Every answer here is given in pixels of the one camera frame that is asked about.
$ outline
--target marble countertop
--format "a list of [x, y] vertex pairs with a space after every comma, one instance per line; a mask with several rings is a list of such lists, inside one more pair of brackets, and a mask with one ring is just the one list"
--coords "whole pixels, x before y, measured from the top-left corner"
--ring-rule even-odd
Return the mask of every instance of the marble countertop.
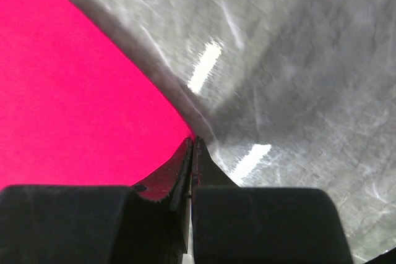
[[356, 263], [396, 246], [396, 0], [71, 1], [235, 182], [324, 189]]

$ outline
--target black object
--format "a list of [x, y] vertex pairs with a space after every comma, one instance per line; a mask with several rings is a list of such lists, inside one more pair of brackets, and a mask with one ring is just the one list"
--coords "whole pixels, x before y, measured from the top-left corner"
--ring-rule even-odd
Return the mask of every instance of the black object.
[[4, 189], [0, 264], [179, 264], [190, 202], [196, 264], [353, 263], [327, 194], [239, 188], [197, 137], [132, 187]]

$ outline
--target pink cloth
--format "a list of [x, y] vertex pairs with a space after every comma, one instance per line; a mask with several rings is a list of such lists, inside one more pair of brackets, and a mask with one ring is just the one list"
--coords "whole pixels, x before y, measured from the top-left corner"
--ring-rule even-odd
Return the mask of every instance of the pink cloth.
[[192, 135], [68, 0], [0, 6], [0, 189], [132, 185]]

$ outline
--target bright pink towel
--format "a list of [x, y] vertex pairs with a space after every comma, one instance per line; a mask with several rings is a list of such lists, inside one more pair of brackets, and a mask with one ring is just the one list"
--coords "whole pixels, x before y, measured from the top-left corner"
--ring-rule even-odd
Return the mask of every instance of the bright pink towel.
[[0, 0], [0, 189], [132, 185], [190, 135], [68, 0]]

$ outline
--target gray tabletop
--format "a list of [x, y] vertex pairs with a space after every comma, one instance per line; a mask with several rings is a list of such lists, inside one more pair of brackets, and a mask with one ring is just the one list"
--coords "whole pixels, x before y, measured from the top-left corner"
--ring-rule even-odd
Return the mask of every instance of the gray tabletop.
[[239, 185], [324, 189], [356, 263], [396, 246], [396, 0], [72, 1]]

